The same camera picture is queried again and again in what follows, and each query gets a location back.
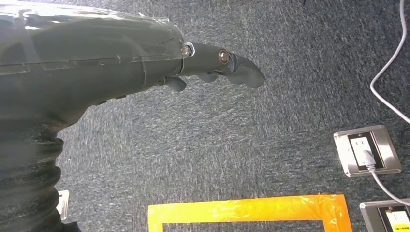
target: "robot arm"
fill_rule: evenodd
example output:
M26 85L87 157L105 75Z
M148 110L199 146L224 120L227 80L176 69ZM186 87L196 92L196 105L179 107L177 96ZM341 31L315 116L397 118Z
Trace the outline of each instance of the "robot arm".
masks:
M78 232L56 210L57 133L109 99L218 75L257 88L252 61L185 43L167 20L83 8L0 3L0 231Z

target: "label sticker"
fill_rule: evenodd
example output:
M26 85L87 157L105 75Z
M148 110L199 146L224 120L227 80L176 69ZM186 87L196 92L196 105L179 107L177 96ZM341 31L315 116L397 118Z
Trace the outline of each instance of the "label sticker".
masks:
M352 232L344 195L303 195L148 206L148 231L163 224L321 220L325 232Z
M394 232L410 232L410 219L406 211L386 211Z
M409 224L397 224L395 225L395 232L410 232Z
M68 190L59 191L59 204L57 205L57 210L60 213L61 220L65 220L67 218L67 211L68 211Z

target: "tape marking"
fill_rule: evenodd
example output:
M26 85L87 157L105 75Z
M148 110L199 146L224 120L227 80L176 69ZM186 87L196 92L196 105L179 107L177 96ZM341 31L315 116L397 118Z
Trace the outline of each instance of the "tape marking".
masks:
M325 232L352 232L344 195L305 195L148 206L149 232L163 224L322 220Z

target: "gray carpet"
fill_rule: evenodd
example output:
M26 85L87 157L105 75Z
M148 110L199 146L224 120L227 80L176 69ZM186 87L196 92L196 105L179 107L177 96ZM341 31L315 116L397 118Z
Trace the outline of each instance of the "gray carpet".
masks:
M267 77L258 90L190 77L182 93L157 87L91 107L60 134L58 159L57 188L71 193L68 221L83 231L147 232L151 204L331 193L345 194L353 230L364 232L359 203L388 197L371 177L344 175L333 133L377 124L389 130L404 169L381 179L398 197L410 197L410 127L368 88L399 42L398 0L54 2L169 17L187 40L247 56ZM407 114L409 73L407 42L377 86ZM323 225L180 224L164 231L317 232Z

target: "floor outlet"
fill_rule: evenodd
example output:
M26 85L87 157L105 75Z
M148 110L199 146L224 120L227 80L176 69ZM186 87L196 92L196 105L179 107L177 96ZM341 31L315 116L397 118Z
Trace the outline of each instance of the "floor outlet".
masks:
M410 207L394 200L360 203L367 230L372 232L408 232Z
M372 126L334 134L343 170L348 177L371 175L363 160L363 151L374 156L377 174L399 173L402 169L387 129Z

